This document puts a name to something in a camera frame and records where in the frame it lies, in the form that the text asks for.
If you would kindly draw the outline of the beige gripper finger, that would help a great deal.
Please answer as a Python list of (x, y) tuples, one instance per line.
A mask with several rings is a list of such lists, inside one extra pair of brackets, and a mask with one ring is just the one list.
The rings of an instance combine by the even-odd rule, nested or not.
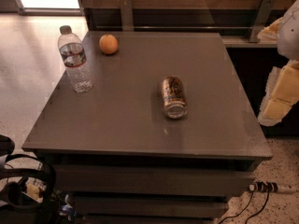
[(299, 102), (299, 62), (290, 60), (282, 68), (273, 67), (265, 86), (258, 121), (266, 127), (280, 123)]
[(282, 19), (279, 18), (273, 21), (269, 26), (264, 27), (257, 35), (257, 38), (261, 42), (265, 41), (276, 41), (278, 39), (278, 31), (280, 28), (280, 24)]

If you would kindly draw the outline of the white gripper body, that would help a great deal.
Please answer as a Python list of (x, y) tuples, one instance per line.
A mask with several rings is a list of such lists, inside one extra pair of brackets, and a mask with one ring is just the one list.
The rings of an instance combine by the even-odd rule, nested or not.
[(278, 53), (289, 60), (299, 60), (299, 0), (282, 17), (278, 27)]

